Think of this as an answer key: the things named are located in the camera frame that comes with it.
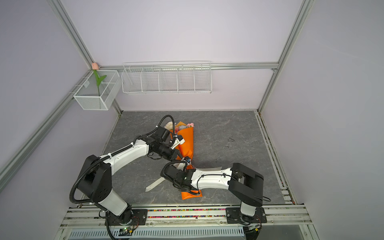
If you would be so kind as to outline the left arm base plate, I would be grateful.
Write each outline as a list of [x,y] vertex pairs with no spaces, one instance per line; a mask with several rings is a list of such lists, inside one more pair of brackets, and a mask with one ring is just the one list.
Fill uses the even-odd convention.
[[133,209],[121,216],[107,212],[106,219],[109,226],[143,226],[146,224],[148,209]]

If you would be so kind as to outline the pink tulip fake flower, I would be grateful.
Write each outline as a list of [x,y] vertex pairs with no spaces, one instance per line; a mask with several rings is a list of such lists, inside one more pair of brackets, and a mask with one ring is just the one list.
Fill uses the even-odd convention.
[[92,63],[92,70],[96,79],[96,85],[98,89],[98,95],[99,97],[101,96],[100,94],[100,84],[103,82],[103,80],[107,77],[106,75],[100,76],[98,73],[99,70],[99,65],[97,63]]

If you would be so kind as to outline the white mesh corner basket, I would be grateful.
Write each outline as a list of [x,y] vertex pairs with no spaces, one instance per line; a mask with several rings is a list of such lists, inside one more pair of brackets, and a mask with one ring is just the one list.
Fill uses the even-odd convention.
[[74,93],[74,98],[83,110],[107,111],[121,87],[122,80],[118,71],[93,71]]

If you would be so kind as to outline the orange wrapping paper sheet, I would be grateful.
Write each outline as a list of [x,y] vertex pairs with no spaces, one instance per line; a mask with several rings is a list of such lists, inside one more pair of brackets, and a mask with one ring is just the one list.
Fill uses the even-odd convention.
[[[193,159],[194,156],[194,128],[187,128],[187,124],[183,122],[179,122],[176,124],[176,133],[181,135],[185,143],[183,145],[179,145],[176,148],[180,150],[183,157],[190,157]],[[192,198],[200,198],[203,195],[200,193],[199,195],[193,195],[187,192],[182,192],[181,197],[182,200],[192,199]]]

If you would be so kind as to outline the white ribbon strip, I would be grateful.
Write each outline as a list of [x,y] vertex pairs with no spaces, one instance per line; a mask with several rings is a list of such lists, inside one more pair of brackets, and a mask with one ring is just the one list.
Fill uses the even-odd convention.
[[[192,186],[195,187],[194,191],[188,192],[193,195],[199,195],[200,190],[211,189],[227,189],[229,180],[229,170],[223,170],[222,168],[213,169],[198,169],[195,168],[195,173],[192,176]],[[152,184],[146,187],[146,192],[153,190],[155,187],[166,181],[163,177],[154,181]]]

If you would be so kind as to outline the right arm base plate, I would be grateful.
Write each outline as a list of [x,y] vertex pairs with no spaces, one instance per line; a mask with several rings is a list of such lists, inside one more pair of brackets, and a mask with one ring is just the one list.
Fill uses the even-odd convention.
[[249,225],[267,223],[265,210],[258,207],[256,207],[255,213],[251,217],[242,214],[240,207],[226,208],[226,218],[228,224]]

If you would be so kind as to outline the cream rose fake flower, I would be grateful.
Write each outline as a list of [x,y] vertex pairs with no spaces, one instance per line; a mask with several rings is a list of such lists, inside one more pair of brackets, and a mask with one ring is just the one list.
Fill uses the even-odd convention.
[[174,132],[176,130],[176,123],[173,123],[173,122],[168,122],[166,125],[165,125],[165,129],[171,131],[171,132]]

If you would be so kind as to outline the aluminium front rail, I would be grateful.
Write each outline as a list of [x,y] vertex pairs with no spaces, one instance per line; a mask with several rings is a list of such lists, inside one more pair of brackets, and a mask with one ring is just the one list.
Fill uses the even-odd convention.
[[[227,226],[226,208],[238,206],[155,206],[148,209],[146,224],[140,227],[224,227]],[[268,225],[311,225],[313,222],[304,205],[267,205]],[[105,226],[104,212],[98,208],[69,209],[62,221],[62,229],[97,228]]]

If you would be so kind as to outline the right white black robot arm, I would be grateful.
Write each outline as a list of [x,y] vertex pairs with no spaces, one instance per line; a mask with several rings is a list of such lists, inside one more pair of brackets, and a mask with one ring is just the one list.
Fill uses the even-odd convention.
[[270,200],[264,197],[264,176],[240,163],[223,170],[208,170],[189,169],[186,161],[174,161],[163,167],[161,177],[193,196],[199,196],[203,189],[228,190],[241,201],[240,213],[229,219],[246,226],[255,219],[257,208]]

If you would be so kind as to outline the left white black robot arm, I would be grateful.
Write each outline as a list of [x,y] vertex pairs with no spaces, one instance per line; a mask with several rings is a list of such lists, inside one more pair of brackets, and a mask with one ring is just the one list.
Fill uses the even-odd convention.
[[91,155],[85,160],[82,170],[70,190],[69,199],[73,204],[94,203],[107,214],[112,214],[121,225],[132,222],[132,207],[112,187],[112,176],[134,160],[156,153],[169,161],[181,157],[176,146],[185,140],[176,137],[170,145],[152,137],[144,137],[106,155]]

